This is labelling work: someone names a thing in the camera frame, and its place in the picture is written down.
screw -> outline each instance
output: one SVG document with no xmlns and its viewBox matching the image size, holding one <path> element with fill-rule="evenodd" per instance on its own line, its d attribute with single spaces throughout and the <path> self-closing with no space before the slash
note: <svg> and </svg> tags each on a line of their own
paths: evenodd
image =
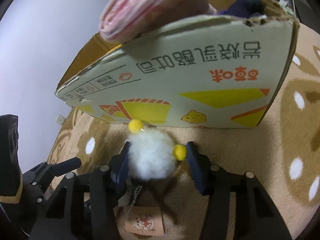
<svg viewBox="0 0 320 240">
<path fill-rule="evenodd" d="M 220 167 L 218 166 L 218 165 L 211 165 L 211 167 L 210 167 L 210 169 L 212 170 L 212 171 L 218 171 L 218 170 L 220 170 Z"/>
<path fill-rule="evenodd" d="M 71 179 L 71 178 L 73 178 L 74 175 L 75 175 L 75 174 L 74 174 L 73 172 L 68 172 L 68 173 L 66 174 L 66 178 L 67 178 L 67 179 Z"/>
<path fill-rule="evenodd" d="M 249 179 L 254 178 L 254 174 L 253 174 L 251 171 L 247 171 L 247 172 L 245 173 L 245 175 L 246 175 Z"/>
<path fill-rule="evenodd" d="M 100 167 L 100 171 L 108 171 L 110 167 L 108 165 L 103 165 Z"/>
</svg>

red logo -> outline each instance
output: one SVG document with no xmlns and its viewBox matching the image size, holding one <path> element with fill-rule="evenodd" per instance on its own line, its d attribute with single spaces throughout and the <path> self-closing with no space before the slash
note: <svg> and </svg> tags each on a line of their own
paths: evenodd
<svg viewBox="0 0 320 240">
<path fill-rule="evenodd" d="M 121 73 L 119 77 L 120 80 L 129 80 L 130 78 L 132 78 L 131 73 Z"/>
</svg>

fluffy white ball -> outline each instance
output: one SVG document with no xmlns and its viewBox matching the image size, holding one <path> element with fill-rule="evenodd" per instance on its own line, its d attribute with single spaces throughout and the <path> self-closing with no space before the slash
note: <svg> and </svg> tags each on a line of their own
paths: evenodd
<svg viewBox="0 0 320 240">
<path fill-rule="evenodd" d="M 136 179 L 163 179 L 173 173 L 174 142 L 163 131 L 145 128 L 129 136 L 129 176 Z"/>
</svg>

wall outlet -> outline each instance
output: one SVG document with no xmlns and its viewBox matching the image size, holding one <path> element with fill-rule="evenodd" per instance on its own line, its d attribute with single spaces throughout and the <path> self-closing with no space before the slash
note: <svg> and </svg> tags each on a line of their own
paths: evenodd
<svg viewBox="0 0 320 240">
<path fill-rule="evenodd" d="M 61 114 L 59 114 L 57 119 L 56 119 L 56 123 L 58 123 L 60 125 L 63 125 L 65 120 L 66 120 L 66 118 L 64 116 L 62 116 Z"/>
</svg>

yellow ball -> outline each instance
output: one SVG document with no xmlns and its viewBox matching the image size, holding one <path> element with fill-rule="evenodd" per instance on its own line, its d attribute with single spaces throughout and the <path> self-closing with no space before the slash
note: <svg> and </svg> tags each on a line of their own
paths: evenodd
<svg viewBox="0 0 320 240">
<path fill-rule="evenodd" d="M 129 122 L 129 130 L 130 132 L 137 134 L 141 131 L 141 129 L 144 127 L 143 123 L 140 120 L 134 119 L 131 122 Z"/>
<path fill-rule="evenodd" d="M 173 154 L 178 161 L 183 161 L 187 157 L 187 149 L 184 145 L 176 144 L 174 146 Z"/>
</svg>

